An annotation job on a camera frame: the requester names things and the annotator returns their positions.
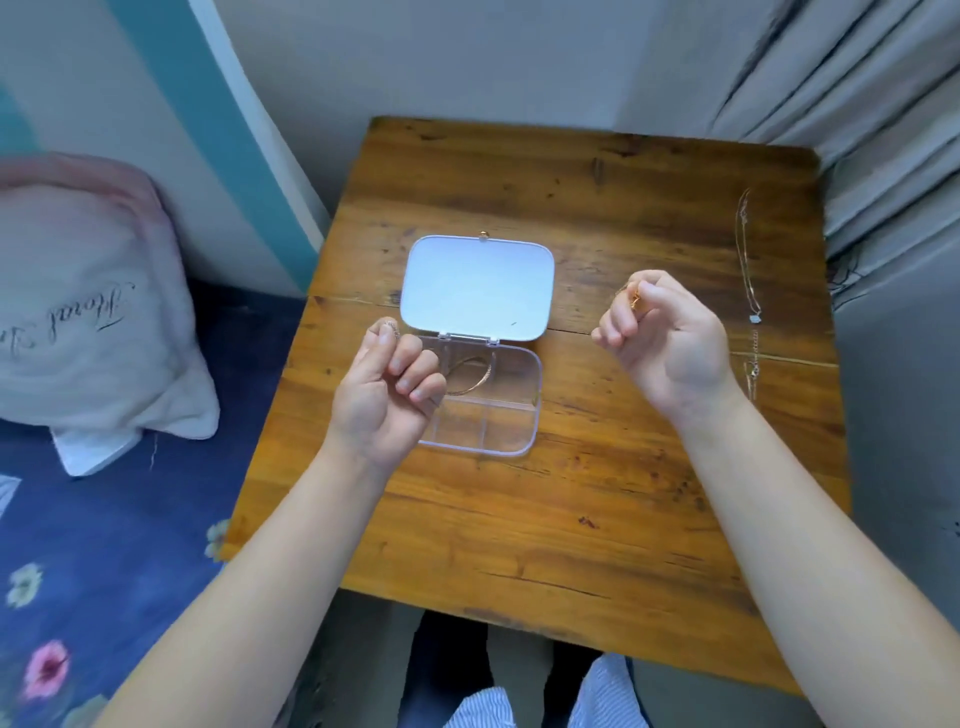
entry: forearm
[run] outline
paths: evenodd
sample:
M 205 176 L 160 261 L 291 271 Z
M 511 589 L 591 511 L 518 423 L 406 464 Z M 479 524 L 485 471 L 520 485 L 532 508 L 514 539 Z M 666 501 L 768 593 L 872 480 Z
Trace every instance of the forearm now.
M 382 490 L 382 478 L 324 447 L 97 725 L 270 726 Z
M 783 657 L 827 725 L 954 725 L 957 633 L 753 406 L 732 397 L 722 418 L 681 435 Z

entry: wood grain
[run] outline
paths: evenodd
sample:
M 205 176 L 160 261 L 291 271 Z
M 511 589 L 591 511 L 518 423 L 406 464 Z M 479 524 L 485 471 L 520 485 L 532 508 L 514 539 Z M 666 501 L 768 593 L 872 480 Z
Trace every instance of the wood grain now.
M 594 158 L 605 161 L 599 172 Z M 537 442 L 516 459 L 416 448 L 344 586 L 796 692 L 676 435 L 586 332 L 630 272 L 664 267 L 742 342 L 732 216 L 750 186 L 764 352 L 813 362 L 764 360 L 757 405 L 849 509 L 815 174 L 803 150 L 378 120 L 324 247 L 224 555 L 319 447 L 364 328 L 397 314 L 409 246 L 434 232 L 533 240 L 558 262 L 550 329 L 531 345 L 544 370 Z M 547 198 L 550 185 L 558 190 Z M 732 359 L 741 373 L 744 357 Z

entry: flower print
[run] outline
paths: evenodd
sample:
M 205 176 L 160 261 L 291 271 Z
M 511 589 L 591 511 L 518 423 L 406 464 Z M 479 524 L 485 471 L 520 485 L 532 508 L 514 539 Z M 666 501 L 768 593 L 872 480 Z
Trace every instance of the flower print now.
M 97 722 L 107 702 L 102 695 L 94 695 L 83 705 L 66 714 L 60 728 L 93 728 L 93 724 Z
M 25 607 L 34 600 L 43 581 L 43 571 L 37 564 L 27 564 L 10 575 L 11 589 L 7 592 L 7 605 L 13 609 Z
M 70 669 L 70 655 L 60 640 L 38 647 L 23 676 L 23 697 L 34 700 L 53 697 L 60 690 Z
M 217 521 L 206 530 L 206 548 L 204 555 L 215 559 L 220 555 L 220 547 L 224 544 L 224 537 L 227 535 L 227 528 L 230 525 L 229 519 Z

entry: box lid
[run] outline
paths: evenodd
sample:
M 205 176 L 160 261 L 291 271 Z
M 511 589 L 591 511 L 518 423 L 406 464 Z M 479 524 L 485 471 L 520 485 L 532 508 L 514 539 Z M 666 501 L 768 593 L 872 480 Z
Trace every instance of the box lid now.
M 440 334 L 533 341 L 550 318 L 553 277 L 553 254 L 537 243 L 427 235 L 407 257 L 400 318 Z

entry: blue and white striped clothing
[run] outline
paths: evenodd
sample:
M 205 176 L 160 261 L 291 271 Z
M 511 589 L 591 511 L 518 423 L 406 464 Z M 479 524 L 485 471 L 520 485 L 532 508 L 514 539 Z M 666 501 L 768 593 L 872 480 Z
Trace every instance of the blue and white striped clothing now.
M 597 658 L 584 678 L 570 714 L 569 728 L 649 728 L 636 701 L 634 681 L 622 655 Z M 487 688 L 466 698 L 445 728 L 516 728 L 503 688 Z

